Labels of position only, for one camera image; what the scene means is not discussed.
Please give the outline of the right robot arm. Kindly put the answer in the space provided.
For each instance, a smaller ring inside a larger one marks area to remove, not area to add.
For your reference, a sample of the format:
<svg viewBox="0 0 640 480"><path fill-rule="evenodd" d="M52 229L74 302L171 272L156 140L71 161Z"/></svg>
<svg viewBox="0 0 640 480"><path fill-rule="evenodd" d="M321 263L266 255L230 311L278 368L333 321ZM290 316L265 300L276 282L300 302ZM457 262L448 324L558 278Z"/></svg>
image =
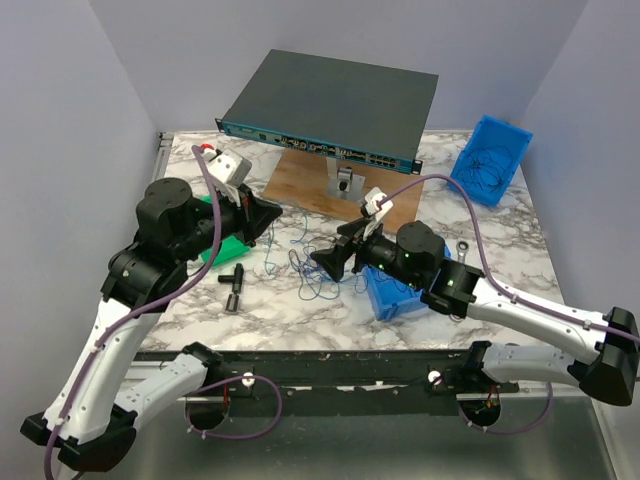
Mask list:
<svg viewBox="0 0 640 480"><path fill-rule="evenodd" d="M421 295L443 315L494 323L537 339L510 346L477 342L460 367L460 379L480 392L495 383L538 381L579 388L613 406L631 404L639 367L639 335L633 314L568 307L491 281L482 270L446 257L445 242L421 221L400 227L393 240L366 218L343 224L331 247L312 260L334 281L347 261L359 272L373 267Z"/></svg>

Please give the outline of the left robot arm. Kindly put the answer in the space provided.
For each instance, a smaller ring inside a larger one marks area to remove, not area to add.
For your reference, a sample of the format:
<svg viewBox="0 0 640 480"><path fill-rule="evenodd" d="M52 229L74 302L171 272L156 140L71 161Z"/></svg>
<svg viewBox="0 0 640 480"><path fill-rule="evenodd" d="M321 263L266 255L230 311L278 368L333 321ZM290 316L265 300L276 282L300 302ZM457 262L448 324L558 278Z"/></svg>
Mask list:
<svg viewBox="0 0 640 480"><path fill-rule="evenodd" d="M79 474L113 469L145 423L179 397L212 394L229 378L223 357L194 343L154 376L121 389L168 303L205 276L201 270L189 277L188 262L216 253L228 237L254 246L281 214L278 204L255 197L246 185L236 200L214 192L208 202L179 178L146 188L136 206L134 240L109 261L91 334L69 379L45 411L21 426L23 436L46 449L46 478L53 476L54 459Z"/></svg>

